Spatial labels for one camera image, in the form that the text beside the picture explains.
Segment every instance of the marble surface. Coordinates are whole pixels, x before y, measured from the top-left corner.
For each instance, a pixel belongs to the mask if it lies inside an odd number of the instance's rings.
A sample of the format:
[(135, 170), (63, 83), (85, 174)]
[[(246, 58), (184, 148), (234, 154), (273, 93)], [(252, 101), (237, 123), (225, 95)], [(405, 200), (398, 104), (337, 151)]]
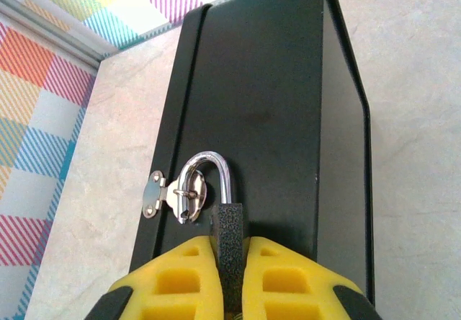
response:
[[(372, 112), (384, 319), (461, 319), (461, 0), (340, 0)], [(179, 30), (102, 63), (26, 319), (127, 272)]]

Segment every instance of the padlock shackle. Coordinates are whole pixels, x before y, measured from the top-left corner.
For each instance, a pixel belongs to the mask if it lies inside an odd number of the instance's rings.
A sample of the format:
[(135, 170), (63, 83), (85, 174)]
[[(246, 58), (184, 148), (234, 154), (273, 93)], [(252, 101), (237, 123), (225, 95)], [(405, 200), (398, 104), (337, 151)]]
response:
[[(218, 168), (221, 188), (221, 203), (232, 203), (231, 194), (231, 173), (229, 172), (228, 163), (218, 153), (213, 151), (200, 152), (195, 154), (183, 166), (178, 176), (178, 190), (182, 192), (189, 191), (189, 183), (192, 174), (197, 167), (206, 162), (211, 162)], [(178, 221), (186, 223), (189, 215), (189, 199), (185, 196), (178, 196)]]

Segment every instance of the gray marble floor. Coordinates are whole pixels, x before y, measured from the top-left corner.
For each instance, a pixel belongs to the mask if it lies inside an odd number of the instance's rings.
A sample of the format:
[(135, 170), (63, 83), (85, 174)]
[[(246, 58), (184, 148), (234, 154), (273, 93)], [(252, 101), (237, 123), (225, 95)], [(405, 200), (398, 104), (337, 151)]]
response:
[[(377, 309), (461, 319), (461, 0), (340, 0), (372, 112)], [(27, 319), (127, 272), (179, 30), (103, 62)]]

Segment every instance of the padlock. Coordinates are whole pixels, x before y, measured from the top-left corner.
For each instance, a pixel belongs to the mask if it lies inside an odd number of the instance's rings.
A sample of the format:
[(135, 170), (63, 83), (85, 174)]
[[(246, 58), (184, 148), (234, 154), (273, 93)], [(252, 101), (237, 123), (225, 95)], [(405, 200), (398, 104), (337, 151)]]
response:
[(216, 265), (223, 289), (224, 312), (237, 314), (242, 309), (243, 273), (248, 253), (248, 230), (246, 216), (241, 203), (232, 203), (231, 175), (228, 164), (218, 153), (201, 152), (193, 156), (178, 176), (178, 204), (176, 212), (179, 222), (189, 217), (189, 183), (197, 167), (211, 162), (220, 175), (221, 203), (211, 210), (211, 244), (216, 256)]

